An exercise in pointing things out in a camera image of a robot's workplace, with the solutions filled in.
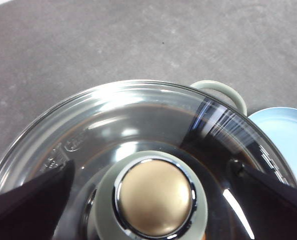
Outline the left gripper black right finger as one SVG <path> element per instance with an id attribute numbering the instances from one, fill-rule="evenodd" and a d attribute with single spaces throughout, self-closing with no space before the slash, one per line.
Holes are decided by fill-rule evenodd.
<path id="1" fill-rule="evenodd" d="M 257 240 L 297 240 L 297 189 L 232 159 L 230 189 Z"/>

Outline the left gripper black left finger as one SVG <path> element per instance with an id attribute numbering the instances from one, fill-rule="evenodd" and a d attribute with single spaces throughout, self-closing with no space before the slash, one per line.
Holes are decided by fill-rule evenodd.
<path id="1" fill-rule="evenodd" d="M 68 202 L 75 177 L 69 160 L 0 194 L 0 240 L 50 240 Z"/>

